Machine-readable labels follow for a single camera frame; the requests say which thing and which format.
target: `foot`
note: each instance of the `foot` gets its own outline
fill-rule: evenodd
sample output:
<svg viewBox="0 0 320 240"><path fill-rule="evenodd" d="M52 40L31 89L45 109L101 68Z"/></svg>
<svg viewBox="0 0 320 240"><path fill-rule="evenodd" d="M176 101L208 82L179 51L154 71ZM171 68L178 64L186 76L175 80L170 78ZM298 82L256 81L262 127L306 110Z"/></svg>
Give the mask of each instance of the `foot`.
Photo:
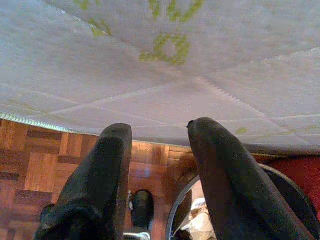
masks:
<svg viewBox="0 0 320 240"><path fill-rule="evenodd" d="M154 198L150 191L140 189L131 198L131 220L134 227L151 230L155 214Z"/></svg>

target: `red object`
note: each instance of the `red object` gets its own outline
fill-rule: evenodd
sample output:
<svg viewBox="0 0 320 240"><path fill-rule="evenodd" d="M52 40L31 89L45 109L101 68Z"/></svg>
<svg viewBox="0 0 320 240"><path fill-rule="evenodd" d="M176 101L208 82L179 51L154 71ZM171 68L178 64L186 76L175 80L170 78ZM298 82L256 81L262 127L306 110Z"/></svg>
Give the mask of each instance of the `red object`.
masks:
<svg viewBox="0 0 320 240"><path fill-rule="evenodd" d="M310 198L320 221L320 156L287 158L270 167L293 180Z"/></svg>

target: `red fabric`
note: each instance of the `red fabric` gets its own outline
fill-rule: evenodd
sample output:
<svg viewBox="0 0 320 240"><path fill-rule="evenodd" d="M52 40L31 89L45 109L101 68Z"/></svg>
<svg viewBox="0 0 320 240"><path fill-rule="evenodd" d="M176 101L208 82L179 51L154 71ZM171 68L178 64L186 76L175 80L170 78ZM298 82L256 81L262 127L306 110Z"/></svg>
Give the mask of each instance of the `red fabric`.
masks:
<svg viewBox="0 0 320 240"><path fill-rule="evenodd" d="M272 162L270 167L285 174L304 191L320 221L320 156L284 159Z"/></svg>

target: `wooden floor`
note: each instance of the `wooden floor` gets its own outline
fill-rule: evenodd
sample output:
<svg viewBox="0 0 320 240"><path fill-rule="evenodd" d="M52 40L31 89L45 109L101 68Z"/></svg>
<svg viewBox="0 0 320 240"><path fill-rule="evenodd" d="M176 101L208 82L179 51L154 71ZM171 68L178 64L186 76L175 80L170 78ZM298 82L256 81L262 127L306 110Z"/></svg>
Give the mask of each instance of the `wooden floor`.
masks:
<svg viewBox="0 0 320 240"><path fill-rule="evenodd" d="M96 136L0 119L0 240L32 239L42 208L57 201L68 177L96 141ZM194 168L188 147L133 142L129 190L152 192L154 240L165 239L175 183ZM129 227L129 211L125 222Z"/></svg>

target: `green trim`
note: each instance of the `green trim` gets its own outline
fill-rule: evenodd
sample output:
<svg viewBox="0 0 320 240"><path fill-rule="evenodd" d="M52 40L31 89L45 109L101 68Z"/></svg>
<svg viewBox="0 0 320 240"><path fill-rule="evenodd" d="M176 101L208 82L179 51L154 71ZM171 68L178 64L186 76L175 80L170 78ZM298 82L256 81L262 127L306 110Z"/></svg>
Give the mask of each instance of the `green trim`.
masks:
<svg viewBox="0 0 320 240"><path fill-rule="evenodd" d="M71 133L71 134L81 134L82 133L80 131L72 130L69 128L62 127L62 126L56 126L56 125L49 124L49 123L35 121L35 120L31 120L31 119L28 119L28 118L25 118L22 116L15 116L15 115L4 113L1 111L0 111L0 119L16 122L19 124L27 124L27 125L31 125L31 126L35 126L35 127L44 128L44 129L55 130L55 131L59 131L59 132L65 132L65 133Z"/></svg>

